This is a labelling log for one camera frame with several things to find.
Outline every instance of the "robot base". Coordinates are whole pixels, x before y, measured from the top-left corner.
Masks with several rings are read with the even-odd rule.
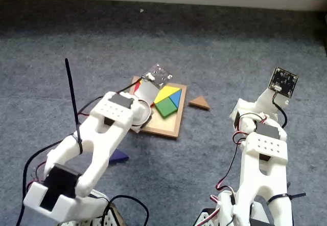
[[[117,211],[117,208],[114,204],[110,207],[108,215],[106,215],[104,220],[105,226],[126,226],[123,221],[123,218]],[[101,218],[95,218],[93,220],[86,221],[70,221],[60,224],[60,226],[101,226]]]

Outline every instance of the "circuit board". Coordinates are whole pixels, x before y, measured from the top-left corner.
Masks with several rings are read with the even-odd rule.
[[[297,83],[297,79],[297,75],[281,69],[280,67],[276,67],[271,76],[268,88],[291,98]]]

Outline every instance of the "red and white wire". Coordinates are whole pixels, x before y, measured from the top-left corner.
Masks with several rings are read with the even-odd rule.
[[[238,131],[236,131],[236,132],[233,134],[233,136],[232,136],[232,140],[233,140],[233,142],[234,142],[235,144],[237,144],[237,145],[240,145],[241,143],[240,143],[239,141],[237,141],[237,142],[235,141],[235,136],[238,135],[238,134],[249,135],[249,133],[246,133],[246,132],[243,132],[243,131],[238,130]]]
[[[215,202],[216,204],[218,204],[219,198],[215,195],[210,195],[210,199]],[[204,225],[205,223],[207,223],[209,220],[213,219],[218,212],[220,211],[220,207],[216,208],[209,216],[207,216],[207,218],[203,219],[202,221],[200,221],[197,225],[195,226],[201,226]]]
[[[201,222],[199,222],[197,225],[195,226],[201,226],[204,225],[205,223],[207,223],[209,220],[213,219],[218,212],[220,211],[220,207],[218,207],[217,209],[215,209],[207,218],[203,219]]]

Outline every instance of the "gray carpet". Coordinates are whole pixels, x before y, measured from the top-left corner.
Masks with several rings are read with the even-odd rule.
[[[308,12],[89,0],[0,0],[0,219],[14,225],[25,162],[74,130],[64,58],[70,59],[78,107],[129,84],[155,63],[186,84],[186,101],[204,95],[210,112],[185,107],[177,141],[129,133],[130,156],[110,166],[96,189],[128,194],[150,210],[148,225],[191,226],[224,175],[234,151],[238,98],[254,101],[275,66],[299,74],[290,106],[289,164],[295,225],[327,221],[327,60],[325,25]],[[45,154],[32,164],[30,173]],[[84,171],[91,156],[68,163]],[[240,153],[226,180],[239,185]],[[143,225],[140,206],[117,202],[128,225]],[[54,222],[26,210],[22,225]]]

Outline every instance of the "yellow triangle piece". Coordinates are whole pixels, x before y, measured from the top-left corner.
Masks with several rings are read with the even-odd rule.
[[[178,92],[180,88],[173,87],[173,86],[164,86],[158,93],[157,97],[154,99],[154,104],[160,102],[161,100],[167,98],[171,94]]]

